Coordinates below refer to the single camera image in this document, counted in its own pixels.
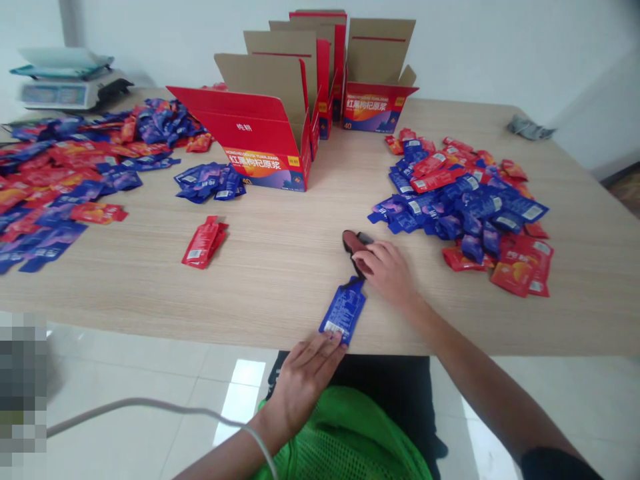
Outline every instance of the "weighing scale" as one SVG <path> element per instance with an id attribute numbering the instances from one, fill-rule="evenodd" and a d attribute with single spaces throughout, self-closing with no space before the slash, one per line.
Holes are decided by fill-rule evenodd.
<path id="1" fill-rule="evenodd" d="M 123 72 L 111 68 L 114 57 L 96 55 L 85 48 L 20 49 L 30 62 L 10 70 L 31 77 L 22 85 L 19 100 L 27 109 L 82 112 L 96 110 L 129 92 L 133 85 Z"/>

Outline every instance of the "person's left hand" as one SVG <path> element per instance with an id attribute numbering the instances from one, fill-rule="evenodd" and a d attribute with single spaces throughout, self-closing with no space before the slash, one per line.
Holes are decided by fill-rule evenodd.
<path id="1" fill-rule="evenodd" d="M 298 342 L 282 364 L 275 390 L 263 410 L 269 422 L 293 438 L 304 427 L 323 390 L 327 388 L 347 345 L 342 334 L 324 332 L 311 342 Z"/>

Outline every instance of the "hand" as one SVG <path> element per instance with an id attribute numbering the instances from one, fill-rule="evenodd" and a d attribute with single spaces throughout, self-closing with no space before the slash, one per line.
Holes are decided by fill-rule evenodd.
<path id="1" fill-rule="evenodd" d="M 275 390 L 264 406 L 269 422 L 287 438 L 293 438 L 311 416 L 320 394 L 327 388 L 347 352 L 342 334 L 318 334 L 312 342 L 299 342 L 280 369 Z"/>
<path id="2" fill-rule="evenodd" d="M 420 298 L 407 262 L 394 244 L 376 241 L 367 245 L 367 250 L 355 252 L 351 258 L 367 264 L 373 274 L 364 275 L 385 300 L 402 310 Z"/>

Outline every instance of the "product packaging box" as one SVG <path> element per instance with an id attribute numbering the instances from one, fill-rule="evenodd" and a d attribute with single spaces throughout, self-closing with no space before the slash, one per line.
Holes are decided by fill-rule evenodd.
<path id="1" fill-rule="evenodd" d="M 331 41 L 331 58 L 333 65 L 333 121 L 340 121 L 342 116 L 342 98 L 345 86 L 345 60 L 347 58 L 347 13 L 344 10 L 296 10 L 289 12 L 289 20 L 295 25 L 312 25 L 323 27 L 334 25 L 334 36 Z"/>
<path id="2" fill-rule="evenodd" d="M 407 97 L 418 90 L 402 71 L 415 20 L 351 19 L 343 128 L 393 133 Z"/>
<path id="3" fill-rule="evenodd" d="M 311 128 L 311 160 L 318 152 L 320 138 L 320 102 L 328 91 L 329 43 L 316 39 L 314 31 L 245 31 L 247 53 L 252 55 L 274 55 L 294 57 L 305 63 L 309 126 Z"/>
<path id="4" fill-rule="evenodd" d="M 320 62 L 318 64 L 318 71 L 323 75 L 323 79 L 320 82 L 321 85 L 325 83 L 324 75 L 326 74 L 328 88 L 318 96 L 318 109 L 319 109 L 319 134 L 320 139 L 327 140 L 331 134 L 331 105 L 333 103 L 333 90 L 334 90 L 334 73 L 333 73 L 333 37 L 335 36 L 336 26 L 334 25 L 303 25 L 293 23 L 290 21 L 269 21 L 269 28 L 272 31 L 314 31 L 316 38 L 322 40 L 323 44 L 321 50 L 322 55 L 318 54 L 317 59 Z"/>
<path id="5" fill-rule="evenodd" d="M 214 56 L 229 91 L 167 87 L 224 148 L 244 183 L 306 191 L 311 132 L 305 62 L 278 55 Z"/>

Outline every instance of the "floor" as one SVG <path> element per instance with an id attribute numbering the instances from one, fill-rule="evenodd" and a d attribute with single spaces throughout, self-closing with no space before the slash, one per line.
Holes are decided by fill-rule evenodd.
<path id="1" fill-rule="evenodd" d="M 246 421 L 267 392 L 276 351 L 48 324 L 47 424 L 126 397 L 208 407 Z M 501 357 L 506 369 L 608 480 L 640 478 L 640 359 Z M 500 442 L 432 362 L 443 479 L 517 480 Z M 233 434 L 216 421 L 131 407 L 47 442 L 47 478 L 171 479 Z"/>

